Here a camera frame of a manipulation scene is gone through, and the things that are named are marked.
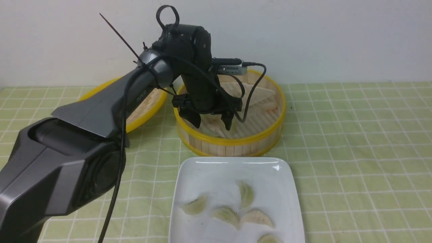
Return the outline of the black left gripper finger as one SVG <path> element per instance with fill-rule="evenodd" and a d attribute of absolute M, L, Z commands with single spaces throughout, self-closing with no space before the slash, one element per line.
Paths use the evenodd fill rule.
<path fill-rule="evenodd" d="M 199 113 L 191 110 L 182 110 L 182 118 L 191 123 L 191 125 L 193 125 L 196 129 L 200 128 L 201 116 Z"/>

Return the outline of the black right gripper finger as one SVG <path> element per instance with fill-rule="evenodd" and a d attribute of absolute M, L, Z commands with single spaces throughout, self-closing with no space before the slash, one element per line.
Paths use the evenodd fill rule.
<path fill-rule="evenodd" d="M 221 120 L 225 125 L 225 129 L 230 131 L 233 125 L 233 119 L 235 118 L 234 112 L 222 112 Z"/>

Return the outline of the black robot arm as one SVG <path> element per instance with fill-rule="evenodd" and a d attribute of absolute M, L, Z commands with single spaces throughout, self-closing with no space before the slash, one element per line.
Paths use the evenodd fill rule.
<path fill-rule="evenodd" d="M 230 129 L 242 102 L 219 90 L 214 63 L 203 27 L 166 25 L 131 72 L 21 129 L 1 170 L 1 242 L 36 243 L 50 217 L 71 214 L 111 190 L 125 168 L 126 119 L 178 77 L 187 89 L 172 101 L 179 115 L 199 127 L 201 114 L 221 114 Z"/>

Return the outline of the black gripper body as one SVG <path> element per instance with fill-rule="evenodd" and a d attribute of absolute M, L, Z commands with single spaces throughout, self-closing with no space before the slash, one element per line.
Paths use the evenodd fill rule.
<path fill-rule="evenodd" d="M 200 118 L 200 115 L 211 114 L 233 118 L 236 112 L 242 111 L 242 98 L 225 91 L 218 74 L 182 74 L 181 78 L 186 92 L 172 98 L 180 117 Z"/>

